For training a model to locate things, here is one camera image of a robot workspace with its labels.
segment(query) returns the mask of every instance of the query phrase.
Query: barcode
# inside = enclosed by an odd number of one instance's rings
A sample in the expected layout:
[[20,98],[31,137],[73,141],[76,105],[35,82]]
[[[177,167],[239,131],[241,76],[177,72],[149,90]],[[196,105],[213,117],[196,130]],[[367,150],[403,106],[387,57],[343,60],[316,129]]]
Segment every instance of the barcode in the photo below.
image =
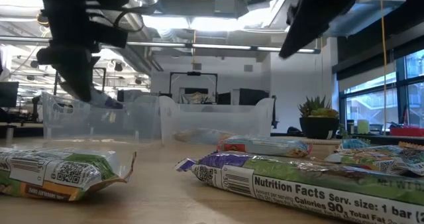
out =
[[248,178],[243,178],[232,174],[225,174],[224,185],[226,185],[226,187],[233,192],[238,192],[249,196],[252,195],[252,192],[250,192],[250,180]]
[[11,164],[13,168],[40,173],[44,169],[45,161],[33,158],[12,158]]
[[378,167],[380,172],[388,172],[393,162],[394,162],[393,160],[381,161],[381,162],[377,162],[376,166]]
[[53,173],[51,178],[53,180],[67,182],[72,184],[79,184],[81,180],[81,175],[85,168],[88,167],[88,164],[82,164],[77,162],[63,162],[59,165],[59,172],[57,174]]

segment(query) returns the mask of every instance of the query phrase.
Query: potted plant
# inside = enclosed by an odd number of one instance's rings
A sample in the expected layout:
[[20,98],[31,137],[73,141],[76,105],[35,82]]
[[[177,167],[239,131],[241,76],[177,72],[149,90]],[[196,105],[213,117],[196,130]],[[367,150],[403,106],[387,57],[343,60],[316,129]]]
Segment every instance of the potted plant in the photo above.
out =
[[325,105],[324,99],[306,97],[306,102],[299,105],[301,113],[300,127],[309,139],[331,139],[339,127],[339,112],[330,108],[330,101]]

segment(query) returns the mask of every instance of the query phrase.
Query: robotic arm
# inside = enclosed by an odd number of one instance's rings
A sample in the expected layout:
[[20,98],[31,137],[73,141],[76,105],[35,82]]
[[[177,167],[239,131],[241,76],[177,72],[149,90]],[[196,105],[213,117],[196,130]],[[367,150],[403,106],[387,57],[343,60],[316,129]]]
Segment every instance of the robotic arm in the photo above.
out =
[[[98,5],[87,5],[96,1]],[[322,35],[337,15],[347,12],[354,0],[286,0],[287,23],[291,29],[280,51],[282,58],[288,58],[300,48]],[[149,7],[123,8],[129,0],[43,0],[42,15],[48,18],[52,40],[48,48],[38,54],[39,64],[52,64],[66,80],[70,90],[82,101],[91,101],[91,70],[99,58],[92,53],[101,50],[100,43],[124,48],[127,31],[118,27],[125,13],[150,13]],[[90,20],[87,9],[121,11],[113,26]]]

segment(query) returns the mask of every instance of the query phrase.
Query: purple wrapper end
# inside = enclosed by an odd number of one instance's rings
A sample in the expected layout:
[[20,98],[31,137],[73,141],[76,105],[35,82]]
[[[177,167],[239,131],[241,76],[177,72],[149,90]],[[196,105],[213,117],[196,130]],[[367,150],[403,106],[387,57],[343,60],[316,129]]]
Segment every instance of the purple wrapper end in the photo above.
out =
[[177,165],[175,165],[174,169],[178,172],[187,172],[190,170],[190,168],[196,163],[196,161],[191,160],[189,158],[186,158],[185,160],[182,160]]
[[252,155],[237,153],[213,153],[199,160],[199,164],[222,168],[224,165],[241,167]]

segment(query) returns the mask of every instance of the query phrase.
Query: window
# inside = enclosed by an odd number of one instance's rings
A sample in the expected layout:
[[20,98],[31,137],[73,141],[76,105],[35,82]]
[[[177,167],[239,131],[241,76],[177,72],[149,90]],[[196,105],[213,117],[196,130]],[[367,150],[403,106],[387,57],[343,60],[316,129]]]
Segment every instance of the window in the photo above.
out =
[[407,78],[424,75],[424,49],[405,57]]
[[[387,122],[398,121],[398,95],[396,89],[386,91]],[[370,124],[384,124],[384,91],[348,97],[346,99],[346,118],[366,119]]]
[[[424,128],[424,50],[397,59],[394,68],[386,76],[386,121]],[[371,125],[384,124],[384,76],[350,87],[339,97],[342,123],[366,119]]]
[[[396,82],[396,72],[392,72],[386,75],[386,84],[390,84]],[[346,93],[352,93],[356,91],[362,91],[365,89],[378,87],[379,85],[384,85],[384,76],[381,76],[379,78],[373,79],[369,82],[365,82],[363,84],[354,86],[352,88],[349,88],[346,90]]]
[[424,82],[408,86],[409,124],[424,127]]

